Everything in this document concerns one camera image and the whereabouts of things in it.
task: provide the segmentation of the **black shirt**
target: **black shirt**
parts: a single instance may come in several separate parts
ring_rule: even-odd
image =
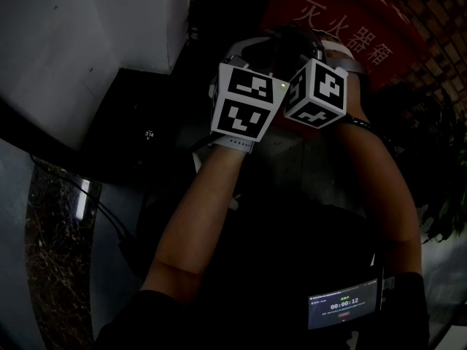
[[[219,332],[217,325],[203,326],[194,313],[172,298],[153,291],[137,293],[131,302],[106,325],[96,340],[95,349],[156,349],[178,345],[230,347],[233,344],[261,342],[278,344],[282,341],[302,342],[309,349],[348,349],[349,333],[327,338],[320,345],[305,337],[287,339],[287,333],[264,332],[246,328],[242,316],[238,325]],[[357,349],[426,349],[428,347],[428,315],[422,277],[416,273],[396,276],[394,289],[386,294],[379,320],[363,328]]]
[[[373,228],[358,215],[303,198],[258,202],[228,215],[196,302],[184,308],[159,292],[139,292],[101,330],[95,349],[281,343],[348,349],[350,334],[339,327],[327,338],[310,336],[297,314],[307,307],[296,298],[329,292],[369,265],[378,244]],[[384,296],[381,313],[359,329],[357,349],[426,349],[422,276],[396,276]]]

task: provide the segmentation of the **forearm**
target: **forearm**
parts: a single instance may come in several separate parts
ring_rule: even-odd
[[[214,148],[170,219],[156,261],[202,275],[222,231],[243,159],[243,152]]]
[[[355,116],[366,119],[363,112]],[[420,240],[412,195],[381,139],[346,123],[336,126],[336,135],[354,165],[368,219],[388,241]]]

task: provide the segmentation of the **white strap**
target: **white strap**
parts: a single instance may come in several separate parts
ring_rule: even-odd
[[[327,40],[322,40],[321,44],[323,44],[323,47],[327,50],[336,50],[337,52],[344,53],[345,55],[348,55],[350,58],[353,58],[352,52],[350,52],[349,48],[345,47],[342,44],[328,42]]]
[[[240,152],[251,153],[253,150],[254,141],[241,139],[235,136],[224,135],[212,142],[216,145],[222,145],[223,147],[239,150]]]

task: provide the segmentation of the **screen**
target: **screen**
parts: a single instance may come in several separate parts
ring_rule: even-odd
[[[375,312],[378,283],[370,280],[354,287],[309,297],[308,329],[348,322]]]

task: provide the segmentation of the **small screen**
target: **small screen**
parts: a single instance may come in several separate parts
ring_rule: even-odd
[[[375,312],[378,283],[370,280],[354,287],[309,297],[308,329],[348,322]]]

